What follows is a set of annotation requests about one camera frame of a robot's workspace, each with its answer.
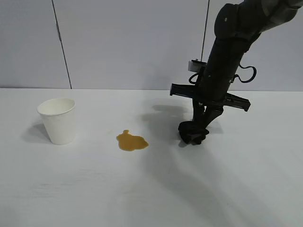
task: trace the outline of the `black robotic arm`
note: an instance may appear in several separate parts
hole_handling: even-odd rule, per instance
[[[194,85],[172,84],[170,95],[193,99],[194,116],[179,125],[185,143],[201,144],[209,131],[208,124],[223,113],[223,106],[248,111],[247,99],[227,93],[240,61],[262,32],[290,21],[303,0],[245,0],[240,4],[226,4],[214,25],[216,39],[208,62],[192,61],[198,68]],[[254,69],[252,79],[257,71]]]

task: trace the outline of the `white table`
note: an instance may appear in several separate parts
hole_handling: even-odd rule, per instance
[[[233,92],[200,146],[168,91],[0,89],[0,227],[301,227],[303,93]],[[74,98],[78,136],[57,146],[36,106]],[[124,129],[144,150],[123,151]]]

